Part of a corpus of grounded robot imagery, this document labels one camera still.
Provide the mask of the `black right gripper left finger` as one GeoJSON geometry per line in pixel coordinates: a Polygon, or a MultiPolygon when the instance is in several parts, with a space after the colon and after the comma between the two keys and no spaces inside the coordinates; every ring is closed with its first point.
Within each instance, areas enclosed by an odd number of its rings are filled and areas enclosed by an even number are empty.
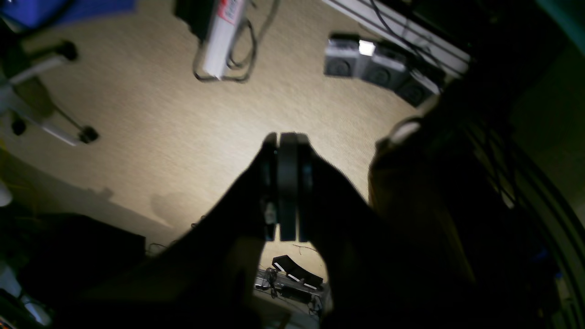
{"type": "Polygon", "coordinates": [[[164,329],[259,329],[253,285],[275,236],[277,134],[195,227],[155,258],[152,323],[164,329]]]}

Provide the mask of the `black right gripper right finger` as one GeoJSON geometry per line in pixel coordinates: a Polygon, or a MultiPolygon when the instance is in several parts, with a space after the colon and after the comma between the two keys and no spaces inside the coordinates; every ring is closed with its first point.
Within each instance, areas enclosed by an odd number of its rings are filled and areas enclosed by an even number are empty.
{"type": "Polygon", "coordinates": [[[380,219],[352,183],[316,154],[307,135],[297,135],[299,235],[320,253],[328,272],[332,310],[324,329],[373,329],[379,323],[375,259],[380,219]]]}

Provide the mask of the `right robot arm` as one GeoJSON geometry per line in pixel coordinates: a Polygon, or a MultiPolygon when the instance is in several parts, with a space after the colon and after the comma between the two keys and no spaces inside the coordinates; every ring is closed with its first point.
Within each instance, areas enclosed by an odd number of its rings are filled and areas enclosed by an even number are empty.
{"type": "Polygon", "coordinates": [[[324,329],[582,329],[584,227],[516,137],[545,73],[476,74],[380,140],[368,200],[317,154],[307,234],[324,329]]]}

